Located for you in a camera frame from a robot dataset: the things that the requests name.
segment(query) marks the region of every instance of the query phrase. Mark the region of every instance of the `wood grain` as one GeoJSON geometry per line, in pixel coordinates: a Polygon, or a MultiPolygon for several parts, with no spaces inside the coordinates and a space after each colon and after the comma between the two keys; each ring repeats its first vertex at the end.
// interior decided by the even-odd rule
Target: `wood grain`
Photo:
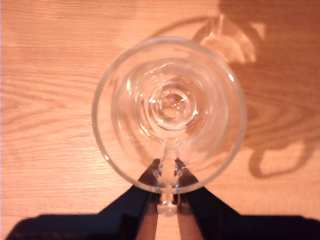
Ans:
{"type": "MultiPolygon", "coordinates": [[[[243,214],[320,219],[320,7],[316,0],[4,0],[1,4],[1,239],[41,213],[92,213],[130,187],[92,130],[108,65],[153,35],[192,39],[224,14],[255,61],[231,63],[248,127],[208,189],[243,214]]],[[[176,218],[156,239],[179,239],[176,218]]]]}

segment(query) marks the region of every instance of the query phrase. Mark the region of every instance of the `clear glass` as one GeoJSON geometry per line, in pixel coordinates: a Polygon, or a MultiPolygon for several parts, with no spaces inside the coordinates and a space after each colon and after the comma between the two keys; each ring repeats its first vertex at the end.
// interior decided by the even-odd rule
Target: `clear glass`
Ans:
{"type": "Polygon", "coordinates": [[[99,148],[117,173],[141,189],[171,194],[218,176],[241,145],[246,119],[230,68],[177,37],[152,38],[120,56],[99,83],[92,111],[99,148]]]}

